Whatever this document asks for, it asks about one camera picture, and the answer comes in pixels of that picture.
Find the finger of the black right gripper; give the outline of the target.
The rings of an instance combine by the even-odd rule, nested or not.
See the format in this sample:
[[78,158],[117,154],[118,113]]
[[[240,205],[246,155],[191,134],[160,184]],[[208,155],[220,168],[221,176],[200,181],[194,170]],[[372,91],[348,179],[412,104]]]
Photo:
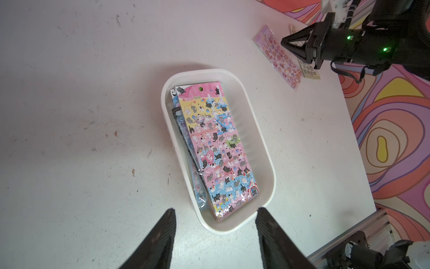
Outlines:
[[308,53],[306,51],[306,45],[297,46],[291,43],[287,43],[285,48],[289,50],[292,54],[294,54],[299,60],[304,63],[311,64],[312,63],[312,53]]
[[299,30],[291,25],[291,34],[282,38],[281,44],[283,46],[287,45],[295,45],[295,46],[304,46],[304,45],[313,45],[314,37],[313,32],[315,30],[315,24],[312,24],[306,28]]

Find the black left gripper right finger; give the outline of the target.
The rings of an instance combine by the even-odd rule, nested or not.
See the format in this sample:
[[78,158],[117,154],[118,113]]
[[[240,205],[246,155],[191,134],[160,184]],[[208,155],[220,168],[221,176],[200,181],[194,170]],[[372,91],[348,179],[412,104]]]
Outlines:
[[265,207],[258,209],[255,224],[265,269],[313,269],[315,267]]

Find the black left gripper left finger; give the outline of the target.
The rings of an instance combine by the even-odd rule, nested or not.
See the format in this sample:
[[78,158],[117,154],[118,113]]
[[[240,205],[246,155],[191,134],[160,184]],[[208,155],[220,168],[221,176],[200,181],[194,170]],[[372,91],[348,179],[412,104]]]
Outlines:
[[166,210],[122,269],[169,269],[176,234],[176,213]]

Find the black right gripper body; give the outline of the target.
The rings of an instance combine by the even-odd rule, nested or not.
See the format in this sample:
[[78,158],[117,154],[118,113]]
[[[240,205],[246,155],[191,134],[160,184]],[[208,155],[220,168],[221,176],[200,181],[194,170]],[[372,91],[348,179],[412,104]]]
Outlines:
[[327,14],[324,21],[314,23],[314,44],[306,45],[312,53],[312,63],[318,69],[323,61],[355,63],[366,66],[377,76],[394,63],[393,56],[400,38],[382,30],[335,29],[334,14]]

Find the green beige sticker sheet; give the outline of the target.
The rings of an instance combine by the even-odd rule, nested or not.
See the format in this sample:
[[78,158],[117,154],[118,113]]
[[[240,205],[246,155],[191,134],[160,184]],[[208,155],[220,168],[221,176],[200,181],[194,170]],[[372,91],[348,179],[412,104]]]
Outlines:
[[[290,32],[291,34],[294,34],[296,32],[298,32],[298,28],[296,27],[296,25],[290,24]],[[304,63],[302,60],[298,59],[299,65],[301,67],[302,73],[304,78],[310,78],[310,79],[314,79],[314,80],[319,80],[320,79],[320,75],[318,73],[318,70],[313,68],[313,65],[308,64],[308,63]]]

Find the purple pink sticker sheet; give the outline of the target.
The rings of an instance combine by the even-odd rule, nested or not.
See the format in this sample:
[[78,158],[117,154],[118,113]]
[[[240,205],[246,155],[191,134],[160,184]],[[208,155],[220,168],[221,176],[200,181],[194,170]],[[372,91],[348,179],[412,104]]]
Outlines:
[[299,86],[302,72],[286,50],[276,41],[273,31],[264,25],[254,37],[254,42],[266,56],[272,67],[293,89]]

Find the white plastic storage box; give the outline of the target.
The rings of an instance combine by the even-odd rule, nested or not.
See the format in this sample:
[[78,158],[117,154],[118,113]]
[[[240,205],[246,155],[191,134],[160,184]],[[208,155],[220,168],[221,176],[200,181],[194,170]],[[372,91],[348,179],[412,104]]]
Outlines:
[[178,73],[162,88],[162,111],[190,197],[207,209],[202,225],[217,235],[244,226],[267,206],[277,182],[243,83],[224,69]]

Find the pink cat sticker sheet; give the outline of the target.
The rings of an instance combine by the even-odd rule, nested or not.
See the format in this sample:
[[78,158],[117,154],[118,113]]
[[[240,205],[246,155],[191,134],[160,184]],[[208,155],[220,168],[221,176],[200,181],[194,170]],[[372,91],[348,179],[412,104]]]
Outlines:
[[180,108],[203,174],[213,213],[221,222],[259,195],[221,82],[182,85]]

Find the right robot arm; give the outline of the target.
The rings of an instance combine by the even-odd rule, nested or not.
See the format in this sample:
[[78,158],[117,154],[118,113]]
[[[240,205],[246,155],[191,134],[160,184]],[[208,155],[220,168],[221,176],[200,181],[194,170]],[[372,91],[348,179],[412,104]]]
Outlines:
[[430,32],[426,22],[430,3],[417,1],[376,1],[361,28],[350,28],[359,1],[322,1],[325,19],[284,37],[281,46],[304,63],[320,69],[324,61],[362,65],[360,76],[335,67],[338,75],[361,83],[366,70],[377,76],[391,65],[429,80]]

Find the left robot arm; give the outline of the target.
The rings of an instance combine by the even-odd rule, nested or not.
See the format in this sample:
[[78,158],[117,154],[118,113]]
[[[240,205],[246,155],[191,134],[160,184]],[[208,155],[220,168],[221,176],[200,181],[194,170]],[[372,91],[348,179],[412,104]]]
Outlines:
[[[257,210],[256,229],[265,269],[427,269],[430,243],[399,240],[384,252],[372,250],[363,230],[366,218],[312,255],[305,257],[269,211]],[[165,211],[123,269],[168,269],[176,234],[176,213]]]

